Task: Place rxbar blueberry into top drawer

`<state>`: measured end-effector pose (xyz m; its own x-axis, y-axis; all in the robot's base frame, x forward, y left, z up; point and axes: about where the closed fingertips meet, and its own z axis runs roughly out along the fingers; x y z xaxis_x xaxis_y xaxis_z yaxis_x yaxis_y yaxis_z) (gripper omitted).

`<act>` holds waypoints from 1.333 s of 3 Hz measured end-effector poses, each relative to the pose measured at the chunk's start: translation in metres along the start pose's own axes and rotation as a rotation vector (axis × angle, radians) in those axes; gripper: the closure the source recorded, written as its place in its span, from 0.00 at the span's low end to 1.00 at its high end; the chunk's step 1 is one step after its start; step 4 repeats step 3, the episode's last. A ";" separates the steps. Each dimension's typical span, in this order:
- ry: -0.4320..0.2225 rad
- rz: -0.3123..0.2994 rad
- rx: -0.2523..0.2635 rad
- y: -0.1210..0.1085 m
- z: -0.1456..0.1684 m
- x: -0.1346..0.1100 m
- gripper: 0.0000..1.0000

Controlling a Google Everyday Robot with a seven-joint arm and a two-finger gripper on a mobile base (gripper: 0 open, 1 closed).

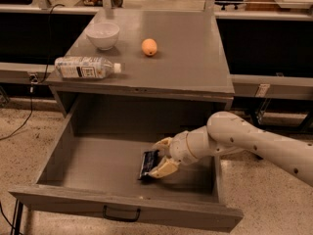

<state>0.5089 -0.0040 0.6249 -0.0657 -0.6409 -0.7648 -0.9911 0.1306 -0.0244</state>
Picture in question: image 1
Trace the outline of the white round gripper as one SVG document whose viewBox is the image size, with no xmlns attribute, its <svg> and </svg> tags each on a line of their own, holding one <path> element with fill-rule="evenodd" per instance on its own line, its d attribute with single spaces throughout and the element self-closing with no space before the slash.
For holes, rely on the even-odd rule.
<svg viewBox="0 0 313 235">
<path fill-rule="evenodd" d="M 189 131 L 184 131 L 178 133 L 173 138 L 163 138 L 152 146 L 153 150 L 158 150 L 159 154 L 164 157 L 161 159 L 160 163 L 149 172 L 150 177 L 163 178 L 176 172 L 179 164 L 191 165 L 199 160 L 189 148 L 189 134 Z"/>
</svg>

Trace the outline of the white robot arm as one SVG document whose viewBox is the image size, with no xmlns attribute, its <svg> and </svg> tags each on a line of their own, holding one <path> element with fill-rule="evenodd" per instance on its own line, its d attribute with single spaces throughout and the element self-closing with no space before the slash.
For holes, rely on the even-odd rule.
<svg viewBox="0 0 313 235">
<path fill-rule="evenodd" d="M 248 150 L 313 186 L 312 144 L 259 129 L 229 112 L 215 113 L 205 126 L 164 138 L 154 147 L 165 156 L 149 172 L 153 178 L 168 176 L 204 157 Z"/>
</svg>

